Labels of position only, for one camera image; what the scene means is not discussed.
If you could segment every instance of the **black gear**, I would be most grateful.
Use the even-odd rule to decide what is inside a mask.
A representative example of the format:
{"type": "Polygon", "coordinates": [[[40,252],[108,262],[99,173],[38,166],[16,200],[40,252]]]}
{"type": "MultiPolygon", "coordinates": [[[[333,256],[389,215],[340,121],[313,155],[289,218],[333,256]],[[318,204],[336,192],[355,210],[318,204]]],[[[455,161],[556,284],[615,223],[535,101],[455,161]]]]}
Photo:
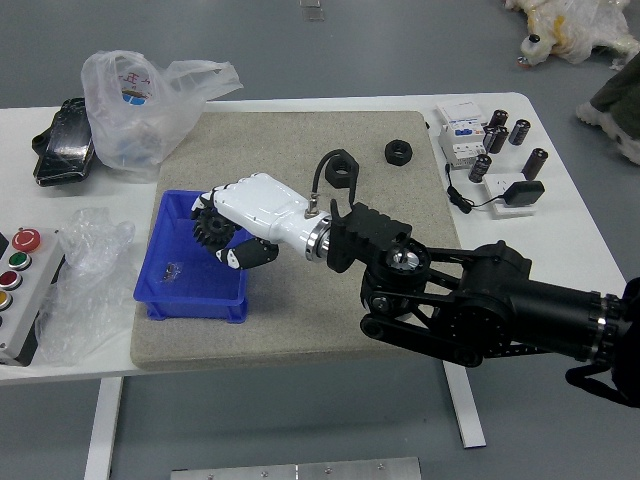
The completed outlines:
{"type": "Polygon", "coordinates": [[[193,236],[210,252],[227,246],[240,227],[214,210],[203,210],[196,218],[193,236]]]}

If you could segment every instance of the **blue storage box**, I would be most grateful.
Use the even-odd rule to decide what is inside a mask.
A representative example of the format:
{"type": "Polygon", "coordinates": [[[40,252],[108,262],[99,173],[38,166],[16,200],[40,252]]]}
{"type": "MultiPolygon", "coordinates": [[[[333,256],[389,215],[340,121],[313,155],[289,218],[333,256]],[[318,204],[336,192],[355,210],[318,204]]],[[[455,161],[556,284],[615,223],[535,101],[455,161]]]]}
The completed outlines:
{"type": "MultiPolygon", "coordinates": [[[[140,270],[133,297],[152,320],[167,317],[222,318],[242,323],[247,316],[247,272],[218,261],[193,236],[191,207],[203,192],[167,190],[140,270]]],[[[230,246],[251,238],[238,230],[230,246]]]]}

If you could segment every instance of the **person's shoe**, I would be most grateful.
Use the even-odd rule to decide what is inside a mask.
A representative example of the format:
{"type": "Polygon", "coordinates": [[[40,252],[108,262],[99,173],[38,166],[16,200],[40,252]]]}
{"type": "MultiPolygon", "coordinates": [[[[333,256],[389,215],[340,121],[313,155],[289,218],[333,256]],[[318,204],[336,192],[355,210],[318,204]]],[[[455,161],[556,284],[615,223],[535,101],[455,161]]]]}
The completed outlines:
{"type": "Polygon", "coordinates": [[[583,122],[602,128],[610,139],[618,143],[620,153],[633,163],[640,165],[640,140],[634,140],[625,133],[609,112],[601,112],[587,102],[578,105],[576,115],[583,122]]]}

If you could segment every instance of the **black nut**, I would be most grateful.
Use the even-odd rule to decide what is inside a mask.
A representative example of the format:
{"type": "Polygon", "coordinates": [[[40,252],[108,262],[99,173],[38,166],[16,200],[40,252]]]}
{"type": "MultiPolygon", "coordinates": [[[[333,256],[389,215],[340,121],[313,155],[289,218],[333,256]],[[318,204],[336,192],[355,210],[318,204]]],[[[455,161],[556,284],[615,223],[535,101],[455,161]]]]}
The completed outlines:
{"type": "Polygon", "coordinates": [[[409,163],[413,156],[411,145],[404,140],[392,140],[384,149],[384,156],[391,165],[401,167],[409,163]]]}
{"type": "Polygon", "coordinates": [[[324,178],[333,188],[349,188],[351,178],[358,175],[358,163],[346,150],[335,150],[324,170],[324,178]]]}

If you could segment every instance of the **clear plastic bag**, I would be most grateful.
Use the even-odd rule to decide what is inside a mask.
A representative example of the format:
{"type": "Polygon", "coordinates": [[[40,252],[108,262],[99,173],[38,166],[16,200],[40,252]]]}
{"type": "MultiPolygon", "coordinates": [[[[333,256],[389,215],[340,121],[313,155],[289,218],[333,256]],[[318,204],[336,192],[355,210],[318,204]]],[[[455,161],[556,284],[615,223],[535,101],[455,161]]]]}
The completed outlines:
{"type": "Polygon", "coordinates": [[[624,17],[628,4],[629,0],[505,0],[506,8],[527,14],[530,35],[521,44],[524,66],[544,62],[549,55],[577,64],[594,48],[606,47],[623,57],[614,60],[618,68],[640,50],[624,17]]]}
{"type": "Polygon", "coordinates": [[[127,332],[137,272],[128,256],[135,227],[113,225],[106,208],[78,210],[60,229],[65,263],[40,308],[38,352],[53,365],[74,365],[127,332]]]}
{"type": "Polygon", "coordinates": [[[92,55],[81,78],[97,156],[108,167],[144,173],[193,129],[207,100],[242,88],[228,62],[186,60],[163,70],[123,50],[92,55]]]}

